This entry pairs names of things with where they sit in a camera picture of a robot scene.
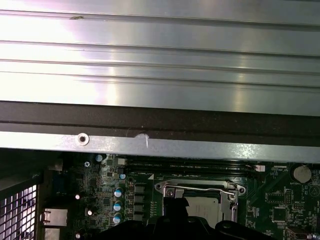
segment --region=metal mesh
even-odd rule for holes
[[[0,201],[0,240],[33,240],[37,186]]]

